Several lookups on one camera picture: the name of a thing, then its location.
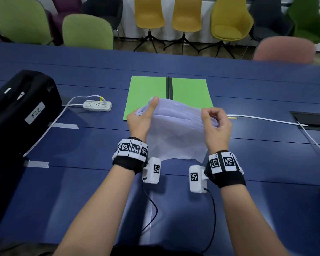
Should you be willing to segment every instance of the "black bag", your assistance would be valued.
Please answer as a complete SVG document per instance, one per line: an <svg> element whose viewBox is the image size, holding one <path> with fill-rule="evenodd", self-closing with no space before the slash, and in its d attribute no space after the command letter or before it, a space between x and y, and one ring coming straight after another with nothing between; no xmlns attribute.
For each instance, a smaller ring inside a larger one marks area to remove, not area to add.
<svg viewBox="0 0 320 256"><path fill-rule="evenodd" d="M0 222L24 173L22 157L60 113L53 79L22 70L0 89Z"/></svg>
<svg viewBox="0 0 320 256"><path fill-rule="evenodd" d="M0 151L24 154L59 115L62 101L53 79L22 70L0 89Z"/></svg>

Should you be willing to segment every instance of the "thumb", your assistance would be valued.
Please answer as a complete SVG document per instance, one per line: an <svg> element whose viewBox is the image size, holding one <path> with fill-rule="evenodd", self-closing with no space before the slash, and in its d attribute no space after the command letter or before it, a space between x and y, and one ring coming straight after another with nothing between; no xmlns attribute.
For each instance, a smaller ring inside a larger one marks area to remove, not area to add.
<svg viewBox="0 0 320 256"><path fill-rule="evenodd" d="M152 117L155 108L158 106L158 103L159 103L159 97L154 97L151 103L149 104L148 109L145 111L144 115L148 117Z"/></svg>
<svg viewBox="0 0 320 256"><path fill-rule="evenodd" d="M202 108L202 120L203 120L205 132L213 129L213 125L212 125L211 119L210 119L210 114L204 108Z"/></svg>

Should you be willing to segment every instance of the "wrist strap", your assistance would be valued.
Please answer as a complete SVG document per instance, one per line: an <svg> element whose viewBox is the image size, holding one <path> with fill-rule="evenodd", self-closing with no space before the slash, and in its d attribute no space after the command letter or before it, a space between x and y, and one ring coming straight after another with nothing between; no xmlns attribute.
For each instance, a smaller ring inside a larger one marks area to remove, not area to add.
<svg viewBox="0 0 320 256"><path fill-rule="evenodd" d="M113 165L117 164L137 174L148 164L147 151L148 145L136 137L122 139L112 157Z"/></svg>
<svg viewBox="0 0 320 256"><path fill-rule="evenodd" d="M204 174L219 188L235 184L245 185L243 169L236 156L227 150L209 156Z"/></svg>

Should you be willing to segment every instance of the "black wrist strap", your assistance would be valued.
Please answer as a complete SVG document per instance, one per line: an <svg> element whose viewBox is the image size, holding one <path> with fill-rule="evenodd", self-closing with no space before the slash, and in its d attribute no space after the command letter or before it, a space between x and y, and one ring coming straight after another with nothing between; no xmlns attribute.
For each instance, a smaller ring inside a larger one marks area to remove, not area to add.
<svg viewBox="0 0 320 256"><path fill-rule="evenodd" d="M142 142L139 138L136 138L136 137L128 137L128 139L134 139L134 140ZM140 161L139 159L136 159L136 158L128 157L128 156L117 156L113 160L113 165L115 165L115 164L119 165L125 169L134 171L135 174L137 174L137 173L141 172L144 167L147 166L148 160L147 160L147 156L146 156L145 162Z"/></svg>
<svg viewBox="0 0 320 256"><path fill-rule="evenodd" d="M235 184L245 185L243 169L235 155L227 150L209 156L204 174L219 188Z"/></svg>

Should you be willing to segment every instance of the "green chair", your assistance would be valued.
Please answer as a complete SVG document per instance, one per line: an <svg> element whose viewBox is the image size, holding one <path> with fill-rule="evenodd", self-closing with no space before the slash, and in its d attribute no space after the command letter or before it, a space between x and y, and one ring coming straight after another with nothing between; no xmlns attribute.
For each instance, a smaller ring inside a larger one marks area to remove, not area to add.
<svg viewBox="0 0 320 256"><path fill-rule="evenodd" d="M113 29L109 22L87 14L71 14L63 21L64 45L114 49Z"/></svg>
<svg viewBox="0 0 320 256"><path fill-rule="evenodd" d="M295 24L295 37L320 43L319 0L294 0L287 15Z"/></svg>
<svg viewBox="0 0 320 256"><path fill-rule="evenodd" d="M53 41L47 15L37 0L0 0L0 33L18 43Z"/></svg>

